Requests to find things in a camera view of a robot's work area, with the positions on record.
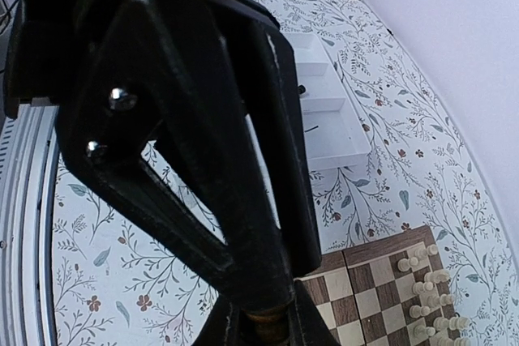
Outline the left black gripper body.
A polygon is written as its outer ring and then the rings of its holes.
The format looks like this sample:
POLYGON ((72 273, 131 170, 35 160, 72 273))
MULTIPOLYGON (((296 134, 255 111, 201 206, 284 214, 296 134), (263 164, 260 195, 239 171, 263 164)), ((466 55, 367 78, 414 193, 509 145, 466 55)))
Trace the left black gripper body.
MULTIPOLYGON (((3 107, 15 119, 34 98, 59 104, 75 79, 78 59, 90 41, 101 40, 122 0, 18 0, 3 77, 3 107)), ((235 0, 280 24, 264 6, 235 0)))

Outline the wooden chess board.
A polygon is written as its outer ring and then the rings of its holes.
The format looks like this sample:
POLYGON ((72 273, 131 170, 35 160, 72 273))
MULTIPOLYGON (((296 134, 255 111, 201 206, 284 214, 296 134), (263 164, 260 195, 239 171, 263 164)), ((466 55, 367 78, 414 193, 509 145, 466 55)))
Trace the wooden chess board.
POLYGON ((302 278, 339 345, 468 345, 428 226, 326 254, 302 278))

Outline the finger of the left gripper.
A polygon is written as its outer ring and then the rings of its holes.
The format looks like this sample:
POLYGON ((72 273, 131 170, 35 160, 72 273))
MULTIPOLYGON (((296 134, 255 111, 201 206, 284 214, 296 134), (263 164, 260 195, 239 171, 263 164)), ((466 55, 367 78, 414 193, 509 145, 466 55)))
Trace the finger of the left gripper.
POLYGON ((234 76, 225 90, 218 220, 225 273, 304 276, 321 263, 294 51, 278 28, 220 26, 234 76))
POLYGON ((228 8, 124 0, 58 111, 67 168, 243 310, 292 276, 225 37, 228 8))

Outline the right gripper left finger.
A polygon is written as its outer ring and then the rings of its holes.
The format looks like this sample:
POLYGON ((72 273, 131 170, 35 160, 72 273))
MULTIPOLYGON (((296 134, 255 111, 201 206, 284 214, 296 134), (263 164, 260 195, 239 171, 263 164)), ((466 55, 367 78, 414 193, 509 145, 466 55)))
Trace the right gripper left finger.
POLYGON ((246 345, 240 332, 240 309, 219 295, 194 346, 246 345))

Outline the floral table cloth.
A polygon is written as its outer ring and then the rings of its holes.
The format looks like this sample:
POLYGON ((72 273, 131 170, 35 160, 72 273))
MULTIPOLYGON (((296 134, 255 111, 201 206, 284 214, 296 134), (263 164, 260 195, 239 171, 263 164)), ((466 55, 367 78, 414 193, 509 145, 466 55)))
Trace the floral table cloth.
MULTIPOLYGON (((371 152, 310 174, 324 256, 421 226, 474 345, 518 342, 518 268, 459 130, 426 77, 359 0, 254 0, 285 32, 317 35, 371 152)), ((54 191, 56 344, 190 345, 217 294, 63 164, 54 191)))

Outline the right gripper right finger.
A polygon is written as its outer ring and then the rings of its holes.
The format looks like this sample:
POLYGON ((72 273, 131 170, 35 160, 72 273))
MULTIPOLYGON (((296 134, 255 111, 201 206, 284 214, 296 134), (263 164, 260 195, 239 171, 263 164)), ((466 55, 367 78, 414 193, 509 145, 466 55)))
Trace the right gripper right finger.
POLYGON ((287 310, 289 345, 339 346, 302 281, 294 281, 294 300, 287 310))

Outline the white plastic tray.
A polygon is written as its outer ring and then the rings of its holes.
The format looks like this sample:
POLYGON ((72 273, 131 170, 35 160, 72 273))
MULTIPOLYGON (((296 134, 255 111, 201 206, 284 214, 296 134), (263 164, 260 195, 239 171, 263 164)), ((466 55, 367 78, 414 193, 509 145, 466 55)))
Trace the white plastic tray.
POLYGON ((360 165, 371 146, 323 41, 315 34, 286 32, 294 51, 302 124, 310 170, 360 165))

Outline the dark chess pawn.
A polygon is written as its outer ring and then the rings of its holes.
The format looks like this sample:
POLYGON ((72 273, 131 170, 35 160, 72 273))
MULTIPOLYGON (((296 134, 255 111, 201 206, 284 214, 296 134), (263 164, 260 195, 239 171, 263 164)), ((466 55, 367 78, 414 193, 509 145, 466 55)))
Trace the dark chess pawn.
POLYGON ((249 345, 287 345, 290 340, 286 305, 261 313, 245 313, 250 330, 247 333, 249 345))

